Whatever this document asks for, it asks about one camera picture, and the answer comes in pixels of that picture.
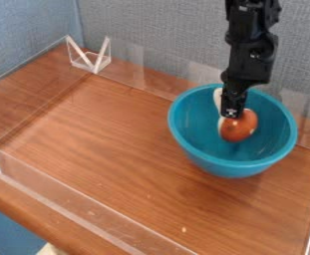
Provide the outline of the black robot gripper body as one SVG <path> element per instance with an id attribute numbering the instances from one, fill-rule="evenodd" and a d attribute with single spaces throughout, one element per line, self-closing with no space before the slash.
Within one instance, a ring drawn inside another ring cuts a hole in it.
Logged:
<path id="1" fill-rule="evenodd" d="M 280 21 L 280 7 L 231 6 L 227 19 L 231 57 L 221 78 L 225 89 L 240 94 L 271 81 L 279 48 L 279 36 L 271 28 Z"/>

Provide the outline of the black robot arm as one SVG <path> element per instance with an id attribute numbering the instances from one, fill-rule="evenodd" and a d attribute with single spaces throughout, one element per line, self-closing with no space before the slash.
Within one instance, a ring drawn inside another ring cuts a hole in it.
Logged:
<path id="1" fill-rule="evenodd" d="M 271 82 L 279 36 L 269 29 L 280 21 L 283 8 L 279 0 L 225 0 L 225 10 L 231 56 L 221 73 L 221 115 L 239 119 L 249 88 Z"/>

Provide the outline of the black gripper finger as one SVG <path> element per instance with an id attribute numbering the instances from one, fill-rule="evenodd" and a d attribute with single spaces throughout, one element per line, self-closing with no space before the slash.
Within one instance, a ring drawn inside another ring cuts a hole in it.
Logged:
<path id="1" fill-rule="evenodd" d="M 236 94 L 223 90 L 221 94 L 221 115 L 231 119 L 239 119 L 243 115 L 248 93 Z"/>

